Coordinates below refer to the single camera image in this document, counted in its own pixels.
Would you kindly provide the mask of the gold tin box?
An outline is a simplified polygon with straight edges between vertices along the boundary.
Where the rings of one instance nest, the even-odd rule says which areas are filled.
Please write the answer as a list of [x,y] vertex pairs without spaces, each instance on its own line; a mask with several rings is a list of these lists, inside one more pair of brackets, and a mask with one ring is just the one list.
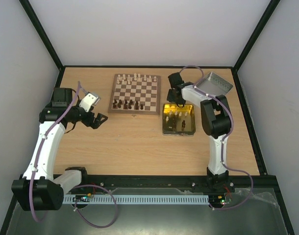
[[193,136],[196,132],[194,106],[179,108],[176,104],[165,103],[162,115],[162,133],[172,136]]

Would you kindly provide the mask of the wooden chess board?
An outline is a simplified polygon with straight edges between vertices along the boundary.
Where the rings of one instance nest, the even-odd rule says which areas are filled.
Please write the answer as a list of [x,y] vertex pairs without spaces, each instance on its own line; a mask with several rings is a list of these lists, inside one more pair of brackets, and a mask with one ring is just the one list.
[[[142,81],[134,81],[134,74],[125,73],[126,80],[123,80],[123,73],[117,73],[114,75],[114,81],[112,86],[112,92],[110,95],[109,113],[117,114],[132,114],[132,115],[159,115],[160,114],[160,91],[161,91],[161,77],[159,75],[147,75],[141,74]],[[120,84],[117,84],[117,77],[122,78]],[[131,84],[127,84],[127,77],[131,77]],[[148,82],[148,78],[151,76],[152,81]],[[122,101],[122,107],[118,109],[112,108],[114,99]],[[130,100],[133,100],[132,109],[123,109],[124,101],[127,100],[129,103]],[[134,105],[135,101],[138,101],[139,108],[143,104],[143,110],[135,110]]]

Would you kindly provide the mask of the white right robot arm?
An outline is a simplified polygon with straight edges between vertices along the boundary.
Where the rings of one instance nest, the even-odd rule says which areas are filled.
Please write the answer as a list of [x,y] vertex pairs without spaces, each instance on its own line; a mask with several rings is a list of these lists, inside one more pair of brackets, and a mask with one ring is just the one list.
[[189,101],[200,108],[202,128],[210,143],[206,185],[210,191],[219,191],[229,185],[226,151],[234,124],[225,95],[233,85],[214,72],[195,83],[184,82],[179,72],[169,75],[168,80],[171,86],[167,96],[169,102],[184,105]]

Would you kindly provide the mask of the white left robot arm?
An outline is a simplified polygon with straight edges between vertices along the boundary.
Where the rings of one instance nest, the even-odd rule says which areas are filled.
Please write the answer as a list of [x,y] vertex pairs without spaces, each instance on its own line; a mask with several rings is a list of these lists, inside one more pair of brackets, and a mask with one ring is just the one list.
[[83,123],[97,129],[108,117],[93,113],[100,100],[97,94],[85,92],[84,98],[71,88],[55,88],[50,102],[39,114],[39,134],[31,161],[11,190],[24,211],[53,211],[62,206],[64,195],[75,186],[84,184],[84,167],[69,167],[59,177],[53,175],[57,151],[69,123]]

